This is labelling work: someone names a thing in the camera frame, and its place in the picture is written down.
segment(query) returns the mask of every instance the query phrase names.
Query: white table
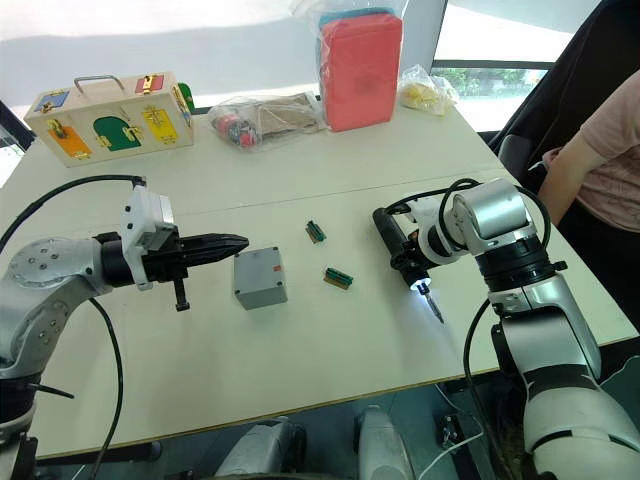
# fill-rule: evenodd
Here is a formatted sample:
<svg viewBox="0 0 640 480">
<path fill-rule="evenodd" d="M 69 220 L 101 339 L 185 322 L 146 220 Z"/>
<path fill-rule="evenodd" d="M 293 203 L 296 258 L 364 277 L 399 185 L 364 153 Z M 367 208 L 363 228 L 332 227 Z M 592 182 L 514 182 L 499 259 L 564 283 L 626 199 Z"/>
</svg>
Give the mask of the white table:
<svg viewBox="0 0 640 480">
<path fill-rule="evenodd" d="M 230 259 L 190 270 L 188 312 L 175 312 L 171 285 L 148 292 L 126 287 L 101 299 L 125 367 L 114 444 L 462 375 L 464 336 L 487 291 L 475 261 L 467 257 L 432 271 L 442 325 L 390 269 L 371 220 L 376 207 L 407 192 L 447 186 L 461 176 L 507 175 L 456 113 L 437 118 L 399 110 L 386 125 L 314 135 L 255 154 L 223 145 L 202 119 L 197 125 L 198 143 L 191 149 L 77 169 L 58 165 L 36 143 L 0 193 L 5 225 L 35 196 L 69 179 L 146 174 L 152 190 L 170 196 L 182 235 L 237 233 L 250 239 L 251 249 L 281 250 L 285 304 L 245 311 L 232 294 Z M 42 236 L 114 229 L 128 188 L 109 183 L 67 193 L 33 217 L 7 253 Z M 311 218 L 328 236 L 321 244 L 312 244 L 304 231 Z M 569 264 L 566 277 L 599 343 L 636 335 L 555 231 L 549 252 L 552 261 Z M 9 258 L 0 259 L 2 268 Z M 351 289 L 323 282 L 327 266 L 353 275 Z M 488 312 L 479 326 L 474 372 L 497 368 L 489 338 L 496 320 Z M 38 394 L 31 432 L 40 440 L 39 455 L 98 447 L 115 404 L 115 366 L 102 320 L 90 305 L 73 314 L 43 383 L 77 397 Z"/>
</svg>

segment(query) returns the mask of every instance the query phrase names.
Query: gray box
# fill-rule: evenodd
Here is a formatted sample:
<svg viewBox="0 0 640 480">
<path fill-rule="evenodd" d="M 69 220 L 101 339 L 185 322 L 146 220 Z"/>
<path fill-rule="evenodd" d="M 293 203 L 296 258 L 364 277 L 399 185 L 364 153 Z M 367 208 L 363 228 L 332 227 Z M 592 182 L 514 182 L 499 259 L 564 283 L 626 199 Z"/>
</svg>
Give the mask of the gray box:
<svg viewBox="0 0 640 480">
<path fill-rule="evenodd" d="M 233 262 L 233 291 L 246 310 L 286 302 L 278 247 L 237 254 Z"/>
</svg>

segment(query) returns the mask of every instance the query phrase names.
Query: wooden box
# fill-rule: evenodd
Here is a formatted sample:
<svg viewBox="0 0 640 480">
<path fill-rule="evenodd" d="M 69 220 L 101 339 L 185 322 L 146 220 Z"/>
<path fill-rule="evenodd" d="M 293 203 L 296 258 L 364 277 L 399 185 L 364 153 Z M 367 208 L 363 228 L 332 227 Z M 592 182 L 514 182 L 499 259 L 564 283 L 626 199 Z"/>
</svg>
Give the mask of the wooden box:
<svg viewBox="0 0 640 480">
<path fill-rule="evenodd" d="M 74 84 L 38 95 L 24 117 L 67 167 L 193 144 L 188 87 L 171 72 Z"/>
</svg>

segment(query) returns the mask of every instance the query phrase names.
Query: yellow panel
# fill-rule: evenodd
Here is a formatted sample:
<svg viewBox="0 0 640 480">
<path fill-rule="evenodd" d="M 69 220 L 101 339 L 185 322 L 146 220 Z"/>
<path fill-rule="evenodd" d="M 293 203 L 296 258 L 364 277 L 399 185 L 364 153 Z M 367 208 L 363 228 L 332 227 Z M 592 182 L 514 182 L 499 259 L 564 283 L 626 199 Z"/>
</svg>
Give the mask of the yellow panel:
<svg viewBox="0 0 640 480">
<path fill-rule="evenodd" d="M 91 149 L 87 147 L 82 138 L 76 133 L 72 127 L 63 127 L 59 121 L 52 120 L 49 122 L 49 135 L 71 158 L 82 160 L 89 158 Z"/>
<path fill-rule="evenodd" d="M 144 120 L 153 136 L 165 145 L 176 143 L 178 134 L 169 119 L 167 112 L 161 108 L 147 107 L 142 112 Z"/>
</svg>

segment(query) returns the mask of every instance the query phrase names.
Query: metal handle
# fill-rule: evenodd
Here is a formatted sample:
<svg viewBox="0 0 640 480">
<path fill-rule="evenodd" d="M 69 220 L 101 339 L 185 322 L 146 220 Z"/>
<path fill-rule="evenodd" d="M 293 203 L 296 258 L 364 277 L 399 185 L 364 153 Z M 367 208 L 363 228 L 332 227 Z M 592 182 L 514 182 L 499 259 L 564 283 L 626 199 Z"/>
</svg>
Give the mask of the metal handle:
<svg viewBox="0 0 640 480">
<path fill-rule="evenodd" d="M 78 77 L 73 79 L 73 83 L 75 84 L 76 88 L 83 95 L 84 95 L 84 90 L 82 90 L 82 87 L 80 86 L 80 82 L 85 82 L 87 80 L 113 80 L 118 84 L 118 86 L 120 87 L 120 90 L 124 92 L 124 85 L 122 85 L 122 82 L 117 77 L 113 75 L 92 75 L 90 77 Z"/>
</svg>

